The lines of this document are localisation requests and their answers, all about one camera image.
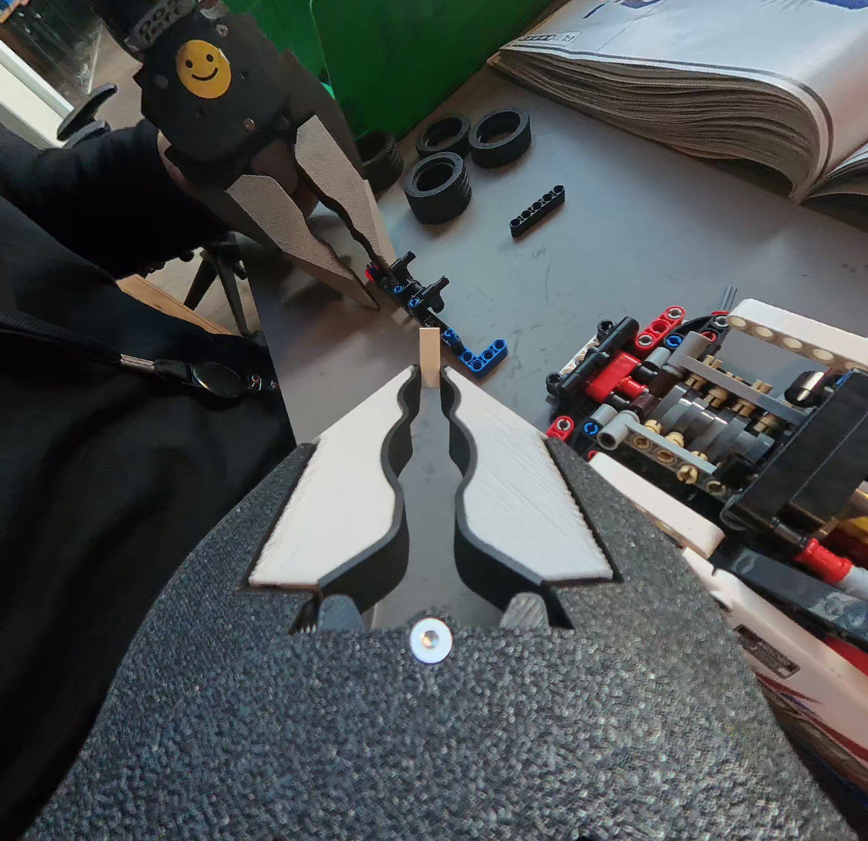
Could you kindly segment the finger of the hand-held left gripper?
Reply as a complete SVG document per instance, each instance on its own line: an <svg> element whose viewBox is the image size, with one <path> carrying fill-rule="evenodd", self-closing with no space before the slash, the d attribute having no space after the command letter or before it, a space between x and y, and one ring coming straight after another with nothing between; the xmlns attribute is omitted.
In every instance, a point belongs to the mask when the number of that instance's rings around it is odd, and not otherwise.
<svg viewBox="0 0 868 841"><path fill-rule="evenodd" d="M300 177L340 218L369 259L385 268L394 263L395 251L371 186L319 116L298 127L295 159Z"/></svg>
<svg viewBox="0 0 868 841"><path fill-rule="evenodd" d="M311 232L304 214L274 178L244 174L228 187L227 193L298 269L360 306L379 309L375 297L352 269Z"/></svg>

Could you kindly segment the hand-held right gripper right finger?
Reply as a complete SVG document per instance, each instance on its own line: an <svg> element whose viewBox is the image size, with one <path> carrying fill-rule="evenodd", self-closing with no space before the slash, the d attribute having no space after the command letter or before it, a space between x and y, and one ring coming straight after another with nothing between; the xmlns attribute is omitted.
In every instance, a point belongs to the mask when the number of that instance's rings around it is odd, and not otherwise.
<svg viewBox="0 0 868 841"><path fill-rule="evenodd" d="M611 581L598 545L547 447L546 436L447 368L441 404L462 475L455 562L467 586L572 586Z"/></svg>

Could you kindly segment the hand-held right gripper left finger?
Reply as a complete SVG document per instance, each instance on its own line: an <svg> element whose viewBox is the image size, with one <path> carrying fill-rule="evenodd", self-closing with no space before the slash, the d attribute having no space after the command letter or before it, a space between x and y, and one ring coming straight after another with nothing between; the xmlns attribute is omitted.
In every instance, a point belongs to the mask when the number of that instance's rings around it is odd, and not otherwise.
<svg viewBox="0 0 868 841"><path fill-rule="evenodd" d="M409 532L399 477L413 454L419 367L399 372L319 435L248 576L255 588L391 592Z"/></svg>

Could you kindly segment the black beam brick assembly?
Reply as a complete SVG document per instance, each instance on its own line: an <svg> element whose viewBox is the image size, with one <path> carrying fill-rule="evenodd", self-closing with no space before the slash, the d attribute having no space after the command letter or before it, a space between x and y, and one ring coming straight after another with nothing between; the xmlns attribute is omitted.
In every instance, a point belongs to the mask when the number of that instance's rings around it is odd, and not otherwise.
<svg viewBox="0 0 868 841"><path fill-rule="evenodd" d="M409 251L388 265L371 261L365 268L365 276L388 293L420 327L437 329L443 345L474 378L485 378L507 358L509 350L506 341L497 338L478 353L469 350L461 336L438 315L445 306L441 293L449 284L449 279L441 276L437 281L423 285L409 270L415 259L416 255Z"/></svg>

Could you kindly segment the green plastic bin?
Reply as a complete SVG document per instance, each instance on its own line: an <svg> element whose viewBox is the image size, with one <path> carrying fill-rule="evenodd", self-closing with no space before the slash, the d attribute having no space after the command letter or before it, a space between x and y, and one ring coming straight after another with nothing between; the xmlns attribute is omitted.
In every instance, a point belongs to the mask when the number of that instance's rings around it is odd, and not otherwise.
<svg viewBox="0 0 868 841"><path fill-rule="evenodd" d="M221 0L330 87L356 135L397 138L555 0Z"/></svg>

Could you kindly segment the black straight beam piece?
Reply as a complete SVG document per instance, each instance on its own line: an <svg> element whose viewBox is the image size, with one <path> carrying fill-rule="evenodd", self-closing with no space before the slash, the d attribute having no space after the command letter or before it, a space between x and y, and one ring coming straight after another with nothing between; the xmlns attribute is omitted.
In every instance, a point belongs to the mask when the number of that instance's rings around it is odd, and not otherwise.
<svg viewBox="0 0 868 841"><path fill-rule="evenodd" d="M562 184L553 186L547 193L524 208L509 222L509 233L512 239L519 239L533 228L539 226L551 216L566 199L565 187Z"/></svg>

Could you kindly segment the instruction booklet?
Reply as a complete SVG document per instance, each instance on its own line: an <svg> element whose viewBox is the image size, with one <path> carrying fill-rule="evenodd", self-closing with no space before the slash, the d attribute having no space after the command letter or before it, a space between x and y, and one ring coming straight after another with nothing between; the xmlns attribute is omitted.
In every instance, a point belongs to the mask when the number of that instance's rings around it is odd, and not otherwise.
<svg viewBox="0 0 868 841"><path fill-rule="evenodd" d="M569 0L489 65L789 197L866 197L867 0Z"/></svg>

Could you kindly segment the person's left forearm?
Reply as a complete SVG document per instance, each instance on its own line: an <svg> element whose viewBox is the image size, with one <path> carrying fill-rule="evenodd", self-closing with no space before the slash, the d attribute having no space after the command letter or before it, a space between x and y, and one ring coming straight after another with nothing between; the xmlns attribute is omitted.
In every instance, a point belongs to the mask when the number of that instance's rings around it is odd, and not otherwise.
<svg viewBox="0 0 868 841"><path fill-rule="evenodd" d="M146 119L71 148L40 149L1 129L3 230L26 217L67 250L124 278L230 230L170 174Z"/></svg>

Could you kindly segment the person's left hand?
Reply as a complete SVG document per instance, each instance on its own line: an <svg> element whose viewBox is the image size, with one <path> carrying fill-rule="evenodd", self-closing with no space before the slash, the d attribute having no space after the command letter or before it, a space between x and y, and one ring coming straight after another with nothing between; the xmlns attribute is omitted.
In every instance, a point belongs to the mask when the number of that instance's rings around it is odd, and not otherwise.
<svg viewBox="0 0 868 841"><path fill-rule="evenodd" d="M294 146L276 139L263 147L252 159L255 174L265 175L277 181L289 195L304 217L311 216L319 200L303 178L298 176Z"/></svg>

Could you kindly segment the black rubber toy tire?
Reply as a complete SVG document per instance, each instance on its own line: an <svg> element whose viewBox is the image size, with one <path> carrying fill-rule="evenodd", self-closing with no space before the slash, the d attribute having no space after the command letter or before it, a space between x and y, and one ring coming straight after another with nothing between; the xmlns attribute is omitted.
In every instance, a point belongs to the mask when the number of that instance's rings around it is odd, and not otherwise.
<svg viewBox="0 0 868 841"><path fill-rule="evenodd" d="M394 135L383 130L371 130L360 135L355 144L363 176L375 195L384 193L401 178L405 162Z"/></svg>
<svg viewBox="0 0 868 841"><path fill-rule="evenodd" d="M416 150L420 160L444 152L465 158L469 155L472 119L461 113L444 115L431 121L419 134Z"/></svg>
<svg viewBox="0 0 868 841"><path fill-rule="evenodd" d="M473 125L469 141L472 161L478 166L493 169L510 165L530 147L529 116L515 107L490 111Z"/></svg>
<svg viewBox="0 0 868 841"><path fill-rule="evenodd" d="M440 152L420 160L406 176L405 195L410 210L423 225L450 222L472 200L464 159L454 152Z"/></svg>

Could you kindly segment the black office chair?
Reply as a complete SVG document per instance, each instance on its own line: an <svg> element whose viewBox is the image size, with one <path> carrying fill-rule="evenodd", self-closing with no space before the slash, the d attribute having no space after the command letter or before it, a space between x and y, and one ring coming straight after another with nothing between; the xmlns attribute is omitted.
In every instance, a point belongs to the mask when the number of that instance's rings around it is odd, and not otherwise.
<svg viewBox="0 0 868 841"><path fill-rule="evenodd" d="M117 94L117 91L118 87L108 82L88 93L60 124L57 139L61 142L61 146L71 148L108 133L109 123L97 118L96 114ZM209 288L213 283L220 283L239 335L257 344L266 344L264 334L251 330L246 322L238 282L245 281L247 274L238 237L232 232L224 234L218 239L205 243L197 253L200 259L199 266L187 296L181 302L198 313L198 307Z"/></svg>

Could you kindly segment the wooden box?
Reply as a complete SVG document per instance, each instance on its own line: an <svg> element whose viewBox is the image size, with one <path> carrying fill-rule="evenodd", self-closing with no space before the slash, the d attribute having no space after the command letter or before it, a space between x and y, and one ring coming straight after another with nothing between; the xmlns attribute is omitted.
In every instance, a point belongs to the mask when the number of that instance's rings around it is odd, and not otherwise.
<svg viewBox="0 0 868 841"><path fill-rule="evenodd" d="M229 335L231 332L212 320L190 309L179 299L172 297L158 286L140 275L118 279L116 285L124 293L158 311L196 325L211 334Z"/></svg>

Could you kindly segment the white panel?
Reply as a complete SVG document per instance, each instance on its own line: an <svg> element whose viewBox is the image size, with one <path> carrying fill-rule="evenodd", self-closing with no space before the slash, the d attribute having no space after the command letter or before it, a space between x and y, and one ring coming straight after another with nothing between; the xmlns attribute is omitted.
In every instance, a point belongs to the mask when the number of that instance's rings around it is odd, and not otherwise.
<svg viewBox="0 0 868 841"><path fill-rule="evenodd" d="M1 124L39 148L60 147L57 131L71 104L1 43Z"/></svg>

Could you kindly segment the toy brick race car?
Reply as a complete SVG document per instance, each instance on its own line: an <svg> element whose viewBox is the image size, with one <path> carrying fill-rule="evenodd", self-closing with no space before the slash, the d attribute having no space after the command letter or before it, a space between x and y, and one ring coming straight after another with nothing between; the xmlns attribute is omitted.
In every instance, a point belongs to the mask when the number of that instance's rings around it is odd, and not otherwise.
<svg viewBox="0 0 868 841"><path fill-rule="evenodd" d="M866 338L733 302L602 320L548 375L547 435L681 545L866 836Z"/></svg>

